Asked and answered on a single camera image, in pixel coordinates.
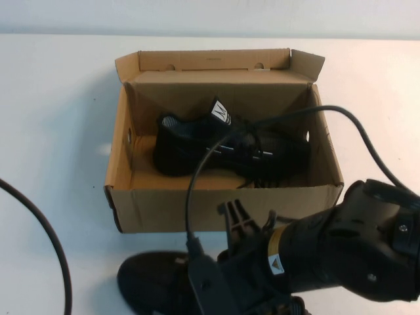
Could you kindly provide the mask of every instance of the screw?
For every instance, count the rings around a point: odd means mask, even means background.
[[[367,275],[367,279],[368,279],[370,282],[376,282],[376,276],[375,276],[374,274],[368,274],[368,275]]]
[[[403,225],[400,225],[400,227],[398,228],[401,232],[407,232],[408,231],[408,227],[405,225],[405,224],[403,224]]]

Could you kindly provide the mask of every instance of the cardboard box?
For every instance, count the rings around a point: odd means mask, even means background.
[[[184,231],[190,177],[166,177],[152,163],[160,113],[198,117],[209,110],[215,95],[231,114],[250,121],[320,106],[314,82],[323,64],[323,57],[290,49],[139,51],[117,59],[123,86],[104,190],[118,230]],[[192,196],[194,230],[224,230],[217,205],[236,198],[259,224],[266,222],[270,209],[300,218],[335,205],[343,178],[324,114],[281,128],[309,136],[308,173],[280,188],[236,189],[244,179],[233,172],[204,171]]]

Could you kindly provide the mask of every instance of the white table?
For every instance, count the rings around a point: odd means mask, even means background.
[[[132,314],[116,272],[125,258],[184,249],[184,234],[121,235],[102,185],[120,87],[114,59],[137,50],[291,47],[326,57],[324,104],[340,104],[365,125],[386,164],[420,192],[420,42],[313,39],[0,35],[0,177],[37,204],[70,264],[74,314]],[[346,181],[384,176],[356,129],[327,113]],[[223,233],[201,234],[215,256]],[[419,303],[379,304],[344,289],[305,293],[313,314],[418,314]],[[61,314],[64,291],[43,229],[0,192],[0,314]]]

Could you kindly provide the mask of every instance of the white surface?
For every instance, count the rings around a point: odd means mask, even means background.
[[[417,0],[13,0],[0,32],[419,39]]]
[[[365,125],[386,164],[420,192],[420,42],[0,35],[0,177],[25,193],[56,229],[73,280],[74,314],[132,314],[116,285],[119,265],[148,250],[184,249],[184,234],[121,235],[102,185],[120,83],[114,59],[139,49],[293,47],[326,56],[324,104]],[[384,179],[356,129],[327,113],[346,185]],[[0,192],[0,314],[60,314],[56,255],[30,213]],[[213,256],[223,233],[201,235]],[[344,289],[302,295],[313,315],[418,314],[419,303],[378,304]]]

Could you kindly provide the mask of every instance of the box flap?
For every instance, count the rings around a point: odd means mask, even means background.
[[[115,67],[117,68],[118,77],[121,83],[135,78],[140,74],[138,52],[116,59]]]
[[[309,78],[311,82],[318,80],[325,58],[303,51],[291,50],[290,70]]]
[[[306,86],[308,78],[290,71],[206,70],[206,71],[146,71],[130,80],[132,85],[181,84],[300,84]]]
[[[140,51],[141,71],[288,69],[290,50]]]

